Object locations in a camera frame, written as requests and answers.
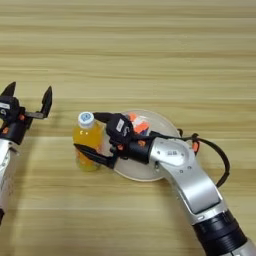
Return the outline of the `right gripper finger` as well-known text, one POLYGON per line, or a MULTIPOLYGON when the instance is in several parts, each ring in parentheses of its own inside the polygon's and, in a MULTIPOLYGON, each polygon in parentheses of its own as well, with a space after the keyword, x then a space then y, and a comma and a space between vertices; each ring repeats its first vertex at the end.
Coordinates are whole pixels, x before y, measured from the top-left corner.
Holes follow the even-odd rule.
POLYGON ((96 120, 105 124, 107 124, 114 116, 114 114, 110 112, 94 112, 93 115, 96 120))
POLYGON ((105 156, 98 153, 95 149, 82 144, 75 144, 75 148, 93 162, 104 165, 111 169, 115 167, 117 162, 116 153, 112 154, 111 156, 105 156))

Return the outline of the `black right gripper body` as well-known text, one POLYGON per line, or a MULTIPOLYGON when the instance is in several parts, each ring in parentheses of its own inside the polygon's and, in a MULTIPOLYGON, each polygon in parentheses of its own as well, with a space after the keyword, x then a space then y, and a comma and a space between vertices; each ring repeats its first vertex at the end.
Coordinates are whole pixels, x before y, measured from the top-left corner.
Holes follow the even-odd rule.
POLYGON ((123 160, 134 160, 142 164, 149 163, 149 155, 153 138, 138 134, 130 134, 126 137, 121 135, 112 135, 109 138, 112 155, 107 161, 109 168, 114 168, 119 158, 123 160))

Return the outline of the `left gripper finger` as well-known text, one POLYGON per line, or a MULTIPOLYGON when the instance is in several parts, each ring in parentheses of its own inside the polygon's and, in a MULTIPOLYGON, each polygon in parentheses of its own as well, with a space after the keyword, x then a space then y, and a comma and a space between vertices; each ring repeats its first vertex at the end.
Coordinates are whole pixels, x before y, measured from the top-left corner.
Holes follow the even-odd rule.
POLYGON ((48 89, 46 90, 43 99, 42 99, 42 108, 41 108, 41 113, 43 114, 44 118, 47 118, 49 115, 49 112, 51 110, 52 106, 52 87, 49 86, 48 89))
POLYGON ((16 88, 16 82, 12 82, 9 85, 6 86, 6 88, 1 93, 1 96, 9 96, 12 97, 14 95, 16 88))

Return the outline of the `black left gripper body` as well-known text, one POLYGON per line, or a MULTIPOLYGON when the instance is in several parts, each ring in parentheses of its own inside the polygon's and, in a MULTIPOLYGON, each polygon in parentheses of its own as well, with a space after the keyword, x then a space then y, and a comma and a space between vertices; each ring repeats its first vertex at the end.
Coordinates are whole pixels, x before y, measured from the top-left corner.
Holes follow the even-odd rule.
POLYGON ((25 112, 19 114, 14 121, 4 121, 0 128, 0 139, 9 140, 20 145, 32 121, 43 118, 44 114, 41 112, 25 112))

